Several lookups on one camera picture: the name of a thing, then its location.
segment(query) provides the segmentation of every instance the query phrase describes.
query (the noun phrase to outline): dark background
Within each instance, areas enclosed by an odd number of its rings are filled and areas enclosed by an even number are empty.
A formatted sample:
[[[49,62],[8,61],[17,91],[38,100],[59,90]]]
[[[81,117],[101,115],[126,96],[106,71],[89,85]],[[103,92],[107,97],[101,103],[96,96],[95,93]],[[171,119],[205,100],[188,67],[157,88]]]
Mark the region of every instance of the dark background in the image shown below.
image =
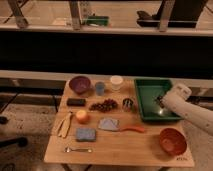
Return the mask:
[[[1,31],[0,69],[211,79],[213,38]]]

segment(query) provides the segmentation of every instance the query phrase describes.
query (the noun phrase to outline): sponge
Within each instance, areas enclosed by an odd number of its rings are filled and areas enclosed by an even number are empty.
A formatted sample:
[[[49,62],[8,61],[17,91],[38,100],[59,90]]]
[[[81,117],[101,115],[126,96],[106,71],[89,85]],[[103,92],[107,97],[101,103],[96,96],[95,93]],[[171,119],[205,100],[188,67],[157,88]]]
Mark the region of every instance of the sponge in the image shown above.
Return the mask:
[[[93,142],[96,139],[96,131],[93,128],[77,128],[75,137],[79,142]]]

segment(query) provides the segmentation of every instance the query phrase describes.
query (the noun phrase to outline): metal spoon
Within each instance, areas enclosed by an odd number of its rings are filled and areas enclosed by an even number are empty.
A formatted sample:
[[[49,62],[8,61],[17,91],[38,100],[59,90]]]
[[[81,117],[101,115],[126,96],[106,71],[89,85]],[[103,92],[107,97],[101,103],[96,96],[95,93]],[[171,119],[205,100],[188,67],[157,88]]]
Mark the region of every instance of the metal spoon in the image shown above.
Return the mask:
[[[64,152],[66,152],[66,153],[70,153],[72,151],[92,153],[92,149],[91,148],[71,148],[71,147],[65,147],[65,149],[64,149]]]

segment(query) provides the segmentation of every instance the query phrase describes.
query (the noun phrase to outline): table leg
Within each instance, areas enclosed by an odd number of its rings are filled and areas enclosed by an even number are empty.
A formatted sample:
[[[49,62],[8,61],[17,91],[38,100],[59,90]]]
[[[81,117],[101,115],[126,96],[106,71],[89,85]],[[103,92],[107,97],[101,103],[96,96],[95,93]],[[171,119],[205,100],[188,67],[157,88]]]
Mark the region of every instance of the table leg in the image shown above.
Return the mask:
[[[158,171],[167,171],[169,169],[170,169],[170,167],[161,167]]]
[[[88,171],[91,167],[92,167],[92,165],[91,165],[91,164],[90,164],[90,165],[88,165],[88,166],[84,169],[84,171]]]
[[[63,169],[65,171],[72,171],[72,169],[69,168],[69,166],[67,164],[61,164],[61,166],[63,167]]]

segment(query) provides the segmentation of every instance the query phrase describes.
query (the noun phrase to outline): grapes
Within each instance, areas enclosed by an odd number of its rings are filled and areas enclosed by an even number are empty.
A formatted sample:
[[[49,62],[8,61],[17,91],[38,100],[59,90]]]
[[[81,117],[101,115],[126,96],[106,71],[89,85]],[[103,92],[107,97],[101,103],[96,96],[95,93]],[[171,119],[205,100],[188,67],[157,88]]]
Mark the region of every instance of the grapes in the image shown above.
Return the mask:
[[[112,109],[116,109],[118,103],[113,99],[106,99],[103,103],[94,103],[90,106],[89,110],[98,110],[100,112],[108,112]]]

